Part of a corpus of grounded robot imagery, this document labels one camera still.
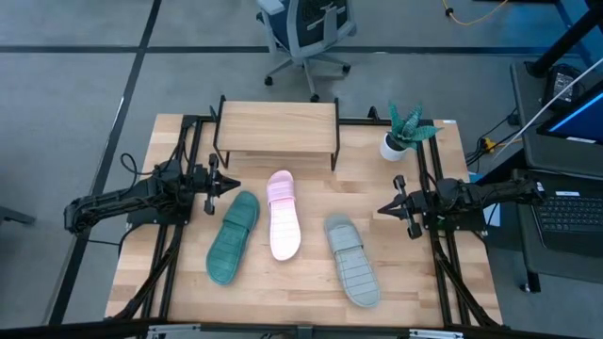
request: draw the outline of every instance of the slipper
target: slipper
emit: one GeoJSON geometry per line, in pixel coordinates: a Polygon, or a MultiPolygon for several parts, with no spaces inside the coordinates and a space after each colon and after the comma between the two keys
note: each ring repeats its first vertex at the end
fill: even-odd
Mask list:
{"type": "Polygon", "coordinates": [[[270,249],[276,260],[290,259],[300,247],[302,233],[295,212],[293,176],[279,170],[268,180],[270,249]]]}
{"type": "Polygon", "coordinates": [[[259,211],[257,198],[245,191],[238,193],[228,208],[216,240],[205,259],[207,274],[215,283],[225,285],[235,278],[259,211]]]}
{"type": "Polygon", "coordinates": [[[324,230],[335,257],[339,281],[348,298],[361,307],[377,306],[381,291],[350,218],[332,215],[326,219],[324,230]]]}

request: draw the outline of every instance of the green plant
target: green plant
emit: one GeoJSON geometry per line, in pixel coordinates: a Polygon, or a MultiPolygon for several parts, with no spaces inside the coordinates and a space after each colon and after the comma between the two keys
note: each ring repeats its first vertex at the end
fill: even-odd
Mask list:
{"type": "Polygon", "coordinates": [[[392,119],[392,130],[387,132],[387,135],[400,145],[400,147],[405,149],[413,148],[416,150],[416,144],[418,142],[435,136],[435,134],[442,129],[433,126],[418,125],[421,116],[423,115],[422,104],[415,106],[405,120],[399,116],[396,105],[390,103],[389,115],[392,119]]]}

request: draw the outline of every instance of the monitor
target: monitor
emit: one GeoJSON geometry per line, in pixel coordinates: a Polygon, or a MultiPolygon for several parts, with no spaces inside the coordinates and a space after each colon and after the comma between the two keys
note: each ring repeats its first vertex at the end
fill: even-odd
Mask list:
{"type": "Polygon", "coordinates": [[[575,105],[545,122],[538,132],[573,141],[603,144],[603,81],[585,92],[575,105]]]}

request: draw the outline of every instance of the floor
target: floor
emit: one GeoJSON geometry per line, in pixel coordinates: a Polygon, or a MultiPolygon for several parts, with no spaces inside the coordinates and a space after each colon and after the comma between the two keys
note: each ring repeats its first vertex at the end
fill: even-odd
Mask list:
{"type": "MultiPolygon", "coordinates": [[[[497,5],[449,2],[466,21],[497,5]]],[[[511,3],[464,27],[446,18],[436,0],[352,3],[358,34],[344,40],[336,55],[352,70],[344,79],[337,68],[317,65],[321,99],[338,97],[342,117],[364,117],[372,105],[386,115],[389,101],[402,111],[422,103],[425,118],[459,123],[467,152],[514,108],[510,63],[536,58],[566,29],[553,5],[511,3]],[[373,53],[380,50],[389,53],[373,53]]],[[[113,129],[116,116],[125,119],[115,153],[105,154],[113,158],[105,191],[129,185],[119,155],[128,152],[142,162],[156,113],[208,114],[221,94],[309,98],[300,70],[277,74],[271,88],[262,84],[279,58],[258,48],[265,42],[254,1],[155,0],[155,9],[159,4],[155,24],[147,24],[152,0],[0,2],[0,205],[38,219],[28,227],[0,227],[6,277],[0,280],[0,328],[46,321],[72,240],[63,230],[62,210],[90,192],[109,132],[121,127],[118,119],[113,129]],[[158,46],[198,48],[177,53],[158,46]]],[[[567,12],[575,21],[584,9],[572,2],[567,12]]],[[[587,49],[592,39],[585,41],[587,49]]],[[[584,67],[576,54],[566,62],[584,67]]],[[[503,124],[491,137],[512,130],[503,124]]],[[[484,159],[479,171],[492,166],[484,159]]],[[[103,221],[90,238],[119,241],[123,225],[124,218],[103,221]]],[[[543,293],[527,295],[517,289],[525,280],[519,252],[493,249],[490,260],[505,324],[585,337],[603,332],[602,285],[543,277],[543,293]]],[[[102,318],[116,261],[114,246],[88,245],[66,322],[102,318]]]]}

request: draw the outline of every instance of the green slipper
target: green slipper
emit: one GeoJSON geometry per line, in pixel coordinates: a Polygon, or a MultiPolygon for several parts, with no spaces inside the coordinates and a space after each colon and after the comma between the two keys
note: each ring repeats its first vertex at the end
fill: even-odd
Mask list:
{"type": "Polygon", "coordinates": [[[240,192],[224,216],[222,227],[205,260],[209,278],[229,284],[236,275],[249,235],[259,217],[260,203],[250,192],[240,192]]]}

